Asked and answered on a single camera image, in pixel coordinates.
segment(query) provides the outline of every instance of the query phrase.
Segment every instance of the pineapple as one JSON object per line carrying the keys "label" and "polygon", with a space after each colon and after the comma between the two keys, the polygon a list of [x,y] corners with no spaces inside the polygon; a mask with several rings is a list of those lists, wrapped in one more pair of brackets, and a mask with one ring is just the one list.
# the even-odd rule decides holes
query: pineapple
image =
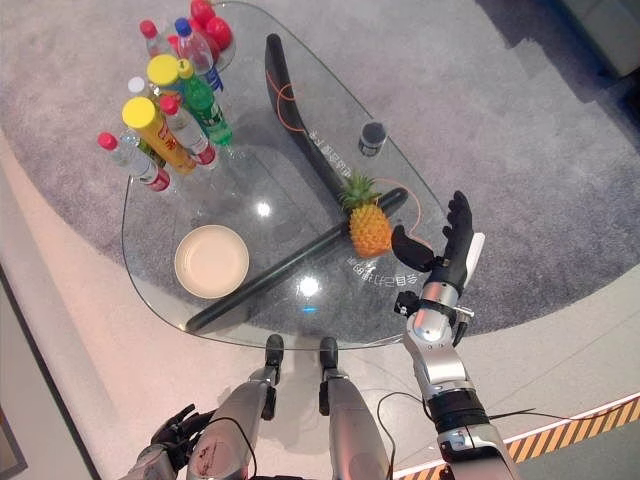
{"label": "pineapple", "polygon": [[346,179],[340,196],[342,206],[351,212],[349,232],[358,256],[377,257],[391,250],[391,224],[376,205],[379,193],[371,191],[373,180],[354,173]]}

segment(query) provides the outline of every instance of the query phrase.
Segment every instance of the glass table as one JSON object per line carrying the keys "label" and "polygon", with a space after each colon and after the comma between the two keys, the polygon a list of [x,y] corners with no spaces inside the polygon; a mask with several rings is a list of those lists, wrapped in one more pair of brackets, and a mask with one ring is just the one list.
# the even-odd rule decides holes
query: glass table
{"label": "glass table", "polygon": [[[216,12],[235,36],[217,96],[233,141],[218,148],[214,169],[172,174],[177,193],[158,194],[130,179],[122,244],[137,292],[166,322],[213,340],[263,347],[275,332],[287,349],[317,349],[324,336],[340,348],[397,341],[405,318],[394,313],[395,298],[417,291],[424,274],[392,253],[356,256],[336,182],[353,171],[378,179],[392,226],[409,230],[420,213],[414,235],[436,254],[444,249],[441,206],[391,140],[375,157],[360,153],[371,116],[283,25],[240,2],[219,4]],[[267,42],[271,34],[286,57],[284,76],[276,71],[277,45],[270,51]],[[250,256],[243,285],[217,300],[188,293],[173,265],[184,236],[208,224],[237,232]]]}

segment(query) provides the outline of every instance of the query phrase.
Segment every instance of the yellow and black hazard stripe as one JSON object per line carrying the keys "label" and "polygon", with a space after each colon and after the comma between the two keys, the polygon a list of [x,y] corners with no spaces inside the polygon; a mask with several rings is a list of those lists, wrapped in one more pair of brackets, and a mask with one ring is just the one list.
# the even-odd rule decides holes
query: yellow and black hazard stripe
{"label": "yellow and black hazard stripe", "polygon": [[[509,455],[516,463],[553,452],[640,418],[640,393],[605,405],[597,410],[556,422],[530,434],[505,440]],[[434,462],[430,468],[401,477],[403,480],[437,480],[446,465]]]}

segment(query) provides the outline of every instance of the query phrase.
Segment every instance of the orange cable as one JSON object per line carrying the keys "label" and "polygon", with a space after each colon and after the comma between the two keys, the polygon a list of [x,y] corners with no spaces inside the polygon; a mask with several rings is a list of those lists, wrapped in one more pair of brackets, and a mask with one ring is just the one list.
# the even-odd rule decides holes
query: orange cable
{"label": "orange cable", "polygon": [[295,97],[288,97],[284,93],[282,93],[282,91],[287,87],[290,87],[291,91],[293,92],[293,87],[291,87],[291,83],[287,83],[280,90],[278,90],[278,87],[276,87],[273,79],[271,78],[271,74],[269,73],[269,71],[267,71],[266,73],[267,73],[267,80],[269,80],[269,83],[271,84],[271,86],[273,87],[273,89],[276,91],[276,93],[278,95],[278,99],[276,100],[276,113],[278,114],[278,119],[280,120],[280,123],[284,126],[284,128],[286,128],[287,130],[291,130],[292,132],[306,133],[306,130],[304,128],[295,128],[295,127],[292,127],[291,125],[289,125],[284,120],[284,118],[282,118],[282,114],[280,113],[280,99],[281,98],[284,98],[285,100],[290,101],[290,102],[295,101]]}
{"label": "orange cable", "polygon": [[429,242],[427,242],[426,240],[418,237],[417,235],[414,235],[413,232],[415,231],[416,228],[418,228],[418,225],[420,225],[420,221],[422,220],[422,206],[420,205],[420,200],[418,200],[418,196],[413,193],[413,190],[411,190],[409,187],[407,187],[406,185],[403,185],[400,182],[397,182],[396,180],[391,180],[388,178],[374,178],[373,179],[374,182],[382,182],[382,183],[389,183],[391,185],[395,185],[396,187],[401,187],[404,188],[409,195],[411,195],[413,197],[413,199],[416,202],[416,206],[418,207],[418,218],[416,218],[416,223],[413,224],[413,227],[411,227],[411,230],[409,230],[409,238],[413,238],[414,240],[417,240],[418,242],[426,245],[427,247],[431,248],[431,244]]}

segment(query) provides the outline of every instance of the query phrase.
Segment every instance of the yellow bottle cap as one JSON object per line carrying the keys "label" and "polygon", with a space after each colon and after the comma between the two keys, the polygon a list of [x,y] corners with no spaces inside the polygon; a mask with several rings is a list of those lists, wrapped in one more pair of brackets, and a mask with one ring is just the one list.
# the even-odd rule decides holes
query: yellow bottle cap
{"label": "yellow bottle cap", "polygon": [[178,75],[180,78],[191,78],[193,75],[193,66],[191,62],[186,58],[181,58],[178,60]]}
{"label": "yellow bottle cap", "polygon": [[145,97],[133,97],[122,107],[122,121],[130,128],[146,128],[156,116],[156,107]]}
{"label": "yellow bottle cap", "polygon": [[178,59],[173,55],[156,55],[147,64],[147,77],[159,87],[178,80]]}

